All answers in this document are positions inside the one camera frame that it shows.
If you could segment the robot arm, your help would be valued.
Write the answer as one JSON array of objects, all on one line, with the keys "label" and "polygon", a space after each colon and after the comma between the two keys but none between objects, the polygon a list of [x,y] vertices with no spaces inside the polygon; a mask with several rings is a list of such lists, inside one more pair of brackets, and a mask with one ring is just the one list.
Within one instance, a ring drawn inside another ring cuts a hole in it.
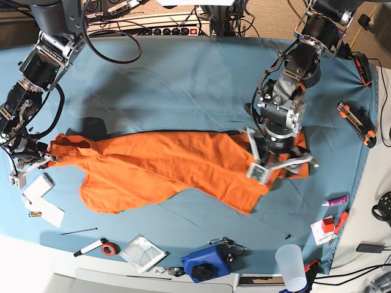
[{"label": "robot arm", "polygon": [[272,173],[297,175],[301,168],[318,167],[311,152],[297,146],[305,112],[305,91],[321,77],[320,58],[337,55],[343,36],[362,1],[309,1],[295,29],[295,41],[278,52],[266,69],[246,112],[256,127],[246,128],[253,163],[248,178],[269,183]]},{"label": "robot arm", "polygon": [[[1,105],[1,148],[9,157],[9,182],[22,189],[29,172],[57,161],[48,154],[47,145],[39,140],[47,136],[59,121],[65,95],[58,83],[85,45],[86,17],[82,12],[82,1],[17,3],[29,6],[40,28],[33,50],[19,64],[22,79],[12,87]],[[40,112],[52,90],[57,90],[60,95],[54,121],[46,131],[29,133],[29,123]]]}]

